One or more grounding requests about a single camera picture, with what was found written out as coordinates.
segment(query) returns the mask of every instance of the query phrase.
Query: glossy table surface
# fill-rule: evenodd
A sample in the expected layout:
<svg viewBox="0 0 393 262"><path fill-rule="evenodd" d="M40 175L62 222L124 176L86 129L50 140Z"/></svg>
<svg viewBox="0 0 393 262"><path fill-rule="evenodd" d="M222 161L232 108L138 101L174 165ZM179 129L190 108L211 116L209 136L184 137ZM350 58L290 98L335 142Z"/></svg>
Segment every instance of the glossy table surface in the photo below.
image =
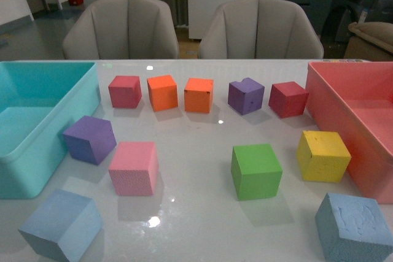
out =
<svg viewBox="0 0 393 262"><path fill-rule="evenodd" d="M269 107L272 83L305 86L304 60L99 61L101 105L94 116L112 122L117 142L154 141L159 173L150 197L117 196L108 167L67 154L42 193L0 200L0 261L51 261L35 254L18 227L56 188L95 200L103 229L81 261L325 261L314 216L327 192L359 196L346 173L340 183L304 182L296 149L303 130L317 130L305 112L280 119ZM146 79L170 74L179 107L153 112ZM138 75L136 109L113 109L107 86L116 75ZM188 78L214 79L210 114L184 111ZM228 84L250 77L265 86L262 109L241 116L228 104ZM230 166L232 147L271 144L283 168L277 197L238 201ZM381 205L393 228L393 205Z"/></svg>

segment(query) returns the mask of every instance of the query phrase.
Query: pink cube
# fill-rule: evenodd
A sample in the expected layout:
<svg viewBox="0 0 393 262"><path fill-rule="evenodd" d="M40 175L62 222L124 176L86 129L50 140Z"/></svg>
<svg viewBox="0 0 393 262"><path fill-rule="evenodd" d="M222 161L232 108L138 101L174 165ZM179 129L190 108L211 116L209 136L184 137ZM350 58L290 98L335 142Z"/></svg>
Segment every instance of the pink cube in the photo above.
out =
<svg viewBox="0 0 393 262"><path fill-rule="evenodd" d="M109 84L112 107L135 109L141 98L141 82L138 76L116 76Z"/></svg>
<svg viewBox="0 0 393 262"><path fill-rule="evenodd" d="M276 83L271 86L269 106L280 118L303 114L308 91L296 82Z"/></svg>
<svg viewBox="0 0 393 262"><path fill-rule="evenodd" d="M109 166L119 196L151 196L158 173L154 142L121 142Z"/></svg>

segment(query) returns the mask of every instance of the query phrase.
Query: floor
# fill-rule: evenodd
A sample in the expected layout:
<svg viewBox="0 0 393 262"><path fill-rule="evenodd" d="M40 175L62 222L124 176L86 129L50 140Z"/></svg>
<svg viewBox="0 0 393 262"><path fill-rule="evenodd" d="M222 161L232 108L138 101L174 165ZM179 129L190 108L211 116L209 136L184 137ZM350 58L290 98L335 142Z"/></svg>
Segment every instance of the floor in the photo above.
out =
<svg viewBox="0 0 393 262"><path fill-rule="evenodd" d="M84 0L80 6L63 6L63 10L35 19L28 25L0 36L0 61L63 60L61 43L84 9L96 0ZM198 58L199 41L188 39L187 28L176 28L180 58Z"/></svg>

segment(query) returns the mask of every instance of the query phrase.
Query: purple cube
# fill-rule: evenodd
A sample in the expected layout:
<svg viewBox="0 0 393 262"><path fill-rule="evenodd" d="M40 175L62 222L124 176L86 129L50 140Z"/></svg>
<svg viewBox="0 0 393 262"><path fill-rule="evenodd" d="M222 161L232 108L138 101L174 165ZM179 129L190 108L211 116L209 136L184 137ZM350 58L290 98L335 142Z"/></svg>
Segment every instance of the purple cube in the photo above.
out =
<svg viewBox="0 0 393 262"><path fill-rule="evenodd" d="M63 132L69 154L77 160L98 165L116 146L108 120L84 116Z"/></svg>
<svg viewBox="0 0 393 262"><path fill-rule="evenodd" d="M251 78L244 78L241 82L231 82L228 104L241 115L246 115L262 107L264 92L265 87Z"/></svg>

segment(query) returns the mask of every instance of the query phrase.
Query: foam cube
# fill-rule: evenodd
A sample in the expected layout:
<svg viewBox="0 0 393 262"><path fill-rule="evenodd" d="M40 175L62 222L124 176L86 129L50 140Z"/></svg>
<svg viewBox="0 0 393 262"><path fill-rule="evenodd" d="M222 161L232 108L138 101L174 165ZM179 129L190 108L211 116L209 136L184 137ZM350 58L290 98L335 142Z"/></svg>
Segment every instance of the foam cube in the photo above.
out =
<svg viewBox="0 0 393 262"><path fill-rule="evenodd" d="M304 131L296 152L303 180L340 182L351 154L337 132Z"/></svg>
<svg viewBox="0 0 393 262"><path fill-rule="evenodd" d="M135 109L142 98L139 76L116 76L108 89L112 107Z"/></svg>
<svg viewBox="0 0 393 262"><path fill-rule="evenodd" d="M308 91L296 82L276 83L271 86L269 106L280 118L303 114Z"/></svg>
<svg viewBox="0 0 393 262"><path fill-rule="evenodd" d="M84 116L63 132L69 154L77 160L98 165L116 146L108 120Z"/></svg>
<svg viewBox="0 0 393 262"><path fill-rule="evenodd" d="M210 113L213 102L214 81L211 79L189 78L184 88L186 112Z"/></svg>
<svg viewBox="0 0 393 262"><path fill-rule="evenodd" d="M172 76L164 75L148 78L147 87L154 112L178 107L177 85Z"/></svg>
<svg viewBox="0 0 393 262"><path fill-rule="evenodd" d="M55 190L19 227L19 232L38 255L76 262L102 227L94 200Z"/></svg>
<svg viewBox="0 0 393 262"><path fill-rule="evenodd" d="M325 259L383 262L393 235L375 199L326 194L315 216Z"/></svg>
<svg viewBox="0 0 393 262"><path fill-rule="evenodd" d="M262 107L264 92L265 87L251 78L244 78L241 82L231 82L228 104L241 115L246 115Z"/></svg>
<svg viewBox="0 0 393 262"><path fill-rule="evenodd" d="M151 196L158 173L154 142L121 142L109 166L109 175L120 196Z"/></svg>
<svg viewBox="0 0 393 262"><path fill-rule="evenodd" d="M270 144L237 145L231 174L240 201L277 195L282 168Z"/></svg>

